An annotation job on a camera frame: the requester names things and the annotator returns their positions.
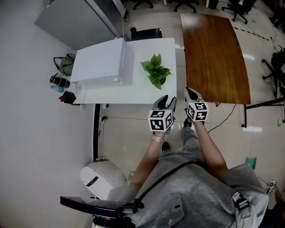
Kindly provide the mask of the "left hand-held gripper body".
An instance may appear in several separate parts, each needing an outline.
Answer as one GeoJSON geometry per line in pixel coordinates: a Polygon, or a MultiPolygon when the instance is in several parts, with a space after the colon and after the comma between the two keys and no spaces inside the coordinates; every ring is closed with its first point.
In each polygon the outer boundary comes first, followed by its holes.
{"type": "Polygon", "coordinates": [[[174,122],[174,114],[169,110],[169,105],[165,108],[159,108],[159,100],[157,100],[152,109],[148,113],[148,123],[150,131],[165,132],[169,134],[170,128],[174,122]]]}

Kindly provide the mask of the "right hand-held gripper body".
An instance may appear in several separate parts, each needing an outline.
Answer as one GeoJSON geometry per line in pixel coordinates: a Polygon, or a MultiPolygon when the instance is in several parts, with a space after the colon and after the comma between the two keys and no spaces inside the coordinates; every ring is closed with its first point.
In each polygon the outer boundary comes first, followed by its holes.
{"type": "Polygon", "coordinates": [[[206,102],[187,102],[186,114],[193,122],[205,122],[209,113],[206,102]]]}

